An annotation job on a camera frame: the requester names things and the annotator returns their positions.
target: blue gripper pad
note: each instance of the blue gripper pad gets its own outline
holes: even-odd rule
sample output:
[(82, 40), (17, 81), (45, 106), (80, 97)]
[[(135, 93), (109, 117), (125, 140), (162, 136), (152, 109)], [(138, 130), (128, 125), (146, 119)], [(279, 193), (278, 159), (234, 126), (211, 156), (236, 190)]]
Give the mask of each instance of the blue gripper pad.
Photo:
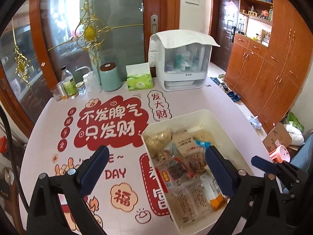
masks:
[(77, 182), (80, 184), (80, 196), (90, 195), (110, 157), (108, 147), (100, 146), (94, 154), (87, 160), (83, 161), (77, 169)]
[(236, 168), (229, 160), (226, 160), (214, 146), (209, 146), (206, 149), (205, 161), (222, 193), (232, 199), (238, 185)]
[(267, 160), (264, 160), (259, 156), (255, 155), (254, 157), (252, 157), (251, 164), (254, 167), (257, 167), (266, 173), (271, 173), (274, 175), (278, 174), (278, 168), (276, 167), (276, 165), (274, 163), (271, 163)]

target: blue slipper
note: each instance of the blue slipper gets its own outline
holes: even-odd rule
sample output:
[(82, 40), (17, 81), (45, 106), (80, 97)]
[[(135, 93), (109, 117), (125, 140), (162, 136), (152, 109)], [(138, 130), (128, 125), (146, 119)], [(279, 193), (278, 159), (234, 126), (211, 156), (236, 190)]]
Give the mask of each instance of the blue slipper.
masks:
[(239, 101), (240, 100), (240, 96), (239, 95), (235, 95), (234, 97), (232, 97), (232, 101)]
[(230, 97), (230, 98), (233, 98), (236, 93), (234, 93), (233, 91), (230, 91), (229, 93), (227, 93), (227, 95)]
[(220, 81), (217, 78), (210, 78), (216, 85), (220, 85)]

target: white plastic bin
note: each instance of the white plastic bin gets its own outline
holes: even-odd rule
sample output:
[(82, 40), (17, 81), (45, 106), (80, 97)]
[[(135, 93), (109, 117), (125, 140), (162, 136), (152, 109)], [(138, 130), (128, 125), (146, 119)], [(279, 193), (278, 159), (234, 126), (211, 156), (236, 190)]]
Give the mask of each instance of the white plastic bin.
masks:
[[(236, 148), (233, 141), (230, 139), (230, 137), (220, 126), (220, 124), (215, 119), (214, 115), (209, 110), (200, 110), (180, 117), (148, 125), (147, 128), (142, 133), (141, 138), (143, 140), (143, 143), (145, 145), (145, 148), (150, 159), (151, 156), (145, 144), (145, 140), (150, 136), (153, 136), (159, 132), (164, 131), (165, 129), (170, 129), (172, 131), (172, 134), (183, 130), (187, 130), (188, 132), (195, 132), (200, 129), (204, 129), (207, 132), (210, 132), (215, 139), (217, 149), (223, 155), (223, 157), (229, 159), (234, 164), (236, 169), (244, 169), (248, 172), (248, 174), (253, 175), (252, 170), (250, 169), (245, 159), (242, 157), (239, 150)], [(156, 179), (159, 184), (159, 187), (162, 189), (158, 176), (156, 176)], [(226, 207), (224, 206), (218, 211), (212, 210), (212, 212), (207, 217), (196, 219), (194, 222), (185, 224), (181, 228), (177, 225), (175, 221), (175, 216), (173, 215), (173, 212), (171, 211), (171, 206), (169, 205), (167, 200), (166, 196), (167, 194), (165, 194), (164, 191), (163, 194), (165, 195), (166, 204), (171, 213), (173, 221), (179, 233), (182, 235), (195, 234), (214, 224), (221, 216), (222, 212)]]

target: brown lid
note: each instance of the brown lid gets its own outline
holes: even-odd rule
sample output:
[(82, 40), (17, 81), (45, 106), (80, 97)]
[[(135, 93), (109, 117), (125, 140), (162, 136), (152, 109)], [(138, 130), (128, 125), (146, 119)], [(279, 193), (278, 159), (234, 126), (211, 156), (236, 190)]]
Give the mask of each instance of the brown lid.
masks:
[(114, 62), (108, 62), (100, 66), (101, 71), (110, 71), (113, 70), (116, 67), (116, 64)]

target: wooden shelf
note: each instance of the wooden shelf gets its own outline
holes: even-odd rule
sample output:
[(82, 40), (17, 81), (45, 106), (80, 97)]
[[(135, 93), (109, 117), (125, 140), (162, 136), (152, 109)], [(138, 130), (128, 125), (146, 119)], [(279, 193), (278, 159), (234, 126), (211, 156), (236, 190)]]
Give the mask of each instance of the wooden shelf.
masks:
[(247, 14), (247, 13), (242, 13), (242, 12), (239, 12), (239, 13), (242, 14), (242, 15), (245, 15), (246, 17), (248, 17), (248, 18), (250, 18), (250, 19), (254, 19), (254, 20), (256, 20), (256, 21), (259, 21), (259, 22), (262, 22), (262, 23), (267, 24), (267, 25), (269, 25), (269, 26), (272, 26), (272, 21), (269, 21), (269, 20), (267, 20), (267, 19), (265, 19), (265, 18), (252, 16), (252, 15), (249, 15), (249, 14)]
[(260, 5), (273, 6), (273, 3), (272, 3), (272, 2), (265, 2), (265, 1), (262, 1), (262, 0), (249, 0), (249, 1), (255, 2), (255, 3), (260, 4)]

